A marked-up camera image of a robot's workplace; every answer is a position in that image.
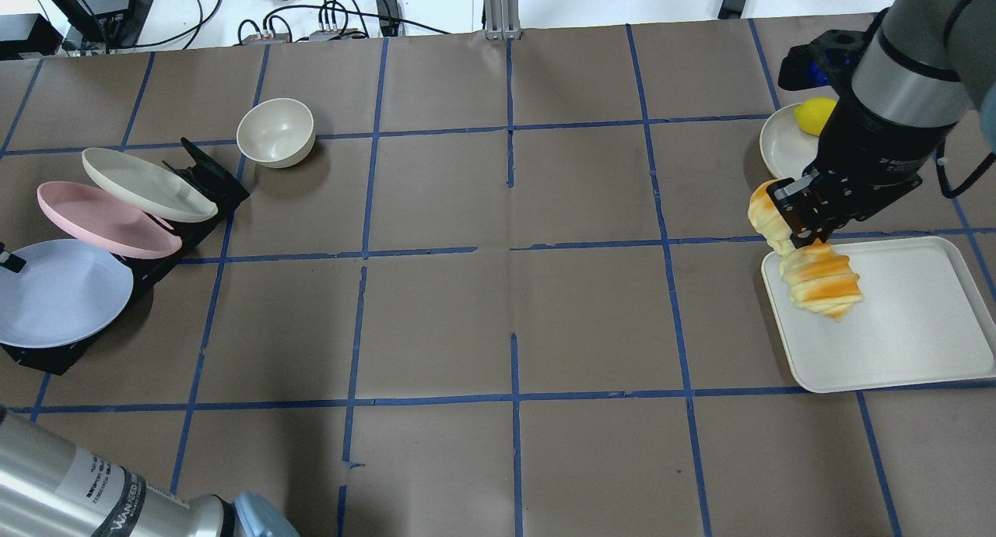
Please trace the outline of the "light blue plate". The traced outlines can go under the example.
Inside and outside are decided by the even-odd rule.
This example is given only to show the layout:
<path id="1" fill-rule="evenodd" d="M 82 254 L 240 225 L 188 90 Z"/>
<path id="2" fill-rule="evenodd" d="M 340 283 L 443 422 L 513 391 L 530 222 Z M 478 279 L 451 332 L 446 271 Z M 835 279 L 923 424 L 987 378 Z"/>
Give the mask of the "light blue plate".
<path id="1" fill-rule="evenodd" d="M 130 268 L 75 239 L 53 240 L 14 252 L 18 273 L 1 272 L 1 342 L 17 348 L 57 348 L 106 328 L 134 289 Z"/>

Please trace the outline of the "aluminium frame post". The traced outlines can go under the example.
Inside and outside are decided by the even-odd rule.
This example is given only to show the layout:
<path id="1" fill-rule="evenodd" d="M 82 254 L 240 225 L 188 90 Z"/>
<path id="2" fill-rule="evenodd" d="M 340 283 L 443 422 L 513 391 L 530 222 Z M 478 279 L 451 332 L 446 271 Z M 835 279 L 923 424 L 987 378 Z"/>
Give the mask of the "aluminium frame post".
<path id="1" fill-rule="evenodd" d="M 519 40 L 519 0 L 484 0 L 483 30 L 488 40 Z"/>

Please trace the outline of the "white rectangular tray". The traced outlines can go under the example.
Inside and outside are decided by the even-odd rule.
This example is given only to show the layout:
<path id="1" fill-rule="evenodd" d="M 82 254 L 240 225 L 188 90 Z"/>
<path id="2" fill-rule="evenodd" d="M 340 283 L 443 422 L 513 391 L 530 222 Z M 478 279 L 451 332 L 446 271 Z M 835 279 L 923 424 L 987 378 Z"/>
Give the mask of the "white rectangular tray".
<path id="1" fill-rule="evenodd" d="M 826 394 L 994 376 L 994 321 L 966 261 L 940 237 L 843 244 L 864 299 L 834 321 L 797 309 L 778 275 L 760 265 L 794 380 Z"/>

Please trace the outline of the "cream round plate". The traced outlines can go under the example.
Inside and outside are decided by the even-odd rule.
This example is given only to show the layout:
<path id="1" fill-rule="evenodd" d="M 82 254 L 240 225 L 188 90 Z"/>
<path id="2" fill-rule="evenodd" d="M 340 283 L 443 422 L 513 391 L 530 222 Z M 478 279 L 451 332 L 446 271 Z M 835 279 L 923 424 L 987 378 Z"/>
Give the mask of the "cream round plate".
<path id="1" fill-rule="evenodd" d="M 819 133 L 804 132 L 794 117 L 803 102 L 777 109 L 762 126 L 759 151 L 770 175 L 777 180 L 799 179 L 817 157 Z"/>

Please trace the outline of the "sliced orange bread loaf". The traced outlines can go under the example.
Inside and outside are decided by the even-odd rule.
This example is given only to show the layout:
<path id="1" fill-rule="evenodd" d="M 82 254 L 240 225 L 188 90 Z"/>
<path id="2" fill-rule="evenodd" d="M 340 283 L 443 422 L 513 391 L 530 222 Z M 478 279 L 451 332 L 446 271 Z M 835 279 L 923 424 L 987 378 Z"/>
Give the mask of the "sliced orange bread loaf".
<path id="1" fill-rule="evenodd" d="M 860 275 L 851 270 L 850 258 L 836 253 L 828 243 L 815 240 L 806 247 L 795 247 L 790 242 L 791 229 L 767 194 L 774 183 L 765 181 L 751 194 L 748 220 L 781 257 L 779 273 L 793 305 L 842 321 L 864 300 Z"/>

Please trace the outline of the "pink plate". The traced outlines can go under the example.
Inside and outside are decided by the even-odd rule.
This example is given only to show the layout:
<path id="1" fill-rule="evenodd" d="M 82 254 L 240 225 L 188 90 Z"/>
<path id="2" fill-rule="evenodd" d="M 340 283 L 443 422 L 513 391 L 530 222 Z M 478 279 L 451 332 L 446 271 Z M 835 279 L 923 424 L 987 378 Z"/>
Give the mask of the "pink plate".
<path id="1" fill-rule="evenodd" d="M 122 257 L 161 259 L 182 241 L 138 208 L 106 191 L 74 182 L 49 181 L 37 188 L 43 214 L 68 235 Z"/>

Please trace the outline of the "cream plate on rack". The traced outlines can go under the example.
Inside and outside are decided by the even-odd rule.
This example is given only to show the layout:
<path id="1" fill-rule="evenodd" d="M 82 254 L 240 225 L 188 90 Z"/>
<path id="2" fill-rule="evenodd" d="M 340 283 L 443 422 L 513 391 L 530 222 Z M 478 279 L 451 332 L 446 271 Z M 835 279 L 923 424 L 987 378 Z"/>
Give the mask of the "cream plate on rack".
<path id="1" fill-rule="evenodd" d="M 99 147 L 81 153 L 86 175 L 122 202 L 161 219 L 200 223 L 218 212 L 206 198 L 171 171 L 138 157 Z"/>

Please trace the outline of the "yellow lemon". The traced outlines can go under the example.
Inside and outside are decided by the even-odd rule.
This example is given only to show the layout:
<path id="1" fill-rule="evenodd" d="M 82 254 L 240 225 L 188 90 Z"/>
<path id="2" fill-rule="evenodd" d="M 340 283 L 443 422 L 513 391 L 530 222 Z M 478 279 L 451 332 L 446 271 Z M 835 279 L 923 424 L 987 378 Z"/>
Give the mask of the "yellow lemon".
<path id="1" fill-rule="evenodd" d="M 829 122 L 837 105 L 837 100 L 829 97 L 814 97 L 797 105 L 792 111 L 794 122 L 801 132 L 819 137 Z"/>

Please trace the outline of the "black plate rack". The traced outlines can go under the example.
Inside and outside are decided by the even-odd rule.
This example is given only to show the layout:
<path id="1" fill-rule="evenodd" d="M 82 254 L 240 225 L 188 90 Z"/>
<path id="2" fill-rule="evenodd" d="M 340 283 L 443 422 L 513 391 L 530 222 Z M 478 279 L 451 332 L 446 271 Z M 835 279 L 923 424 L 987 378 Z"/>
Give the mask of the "black plate rack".
<path id="1" fill-rule="evenodd" d="M 106 328 L 96 332 L 96 334 L 90 335 L 88 338 L 82 339 L 82 341 L 57 346 L 57 348 L 28 349 L 17 348 L 17 346 L 2 343 L 2 349 L 15 363 L 35 368 L 35 370 L 43 371 L 43 373 L 64 374 L 70 366 L 84 355 L 85 351 L 110 325 L 132 304 L 135 304 L 146 293 L 152 291 L 153 286 L 174 270 L 179 261 L 188 252 L 195 249 L 221 222 L 224 222 L 229 216 L 234 214 L 239 204 L 247 199 L 249 195 L 248 191 L 225 167 L 214 161 L 209 154 L 206 154 L 192 142 L 184 139 L 181 141 L 181 144 L 188 156 L 192 158 L 192 165 L 179 169 L 168 163 L 156 165 L 184 179 L 206 198 L 217 204 L 217 214 L 204 222 L 181 223 L 161 219 L 143 212 L 167 229 L 167 231 L 177 235 L 182 241 L 181 249 L 177 253 L 161 259 L 134 259 L 108 252 L 120 261 L 121 264 L 131 269 L 132 275 L 134 275 L 134 289 L 132 289 L 131 298 L 125 304 L 124 310 Z M 10 247 L 2 248 L 2 270 L 8 269 L 14 273 L 18 273 L 25 265 L 25 260 L 14 253 L 18 249 L 11 249 Z"/>

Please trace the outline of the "cream bowl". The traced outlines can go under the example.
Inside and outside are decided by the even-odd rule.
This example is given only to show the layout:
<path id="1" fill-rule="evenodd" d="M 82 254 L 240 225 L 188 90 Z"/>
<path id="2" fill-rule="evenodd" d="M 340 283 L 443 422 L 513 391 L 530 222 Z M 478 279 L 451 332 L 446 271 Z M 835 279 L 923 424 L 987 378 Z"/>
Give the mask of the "cream bowl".
<path id="1" fill-rule="evenodd" d="M 267 100 L 250 109 L 236 129 L 236 146 L 250 161 L 272 169 L 295 166 L 312 151 L 314 116 L 302 101 Z"/>

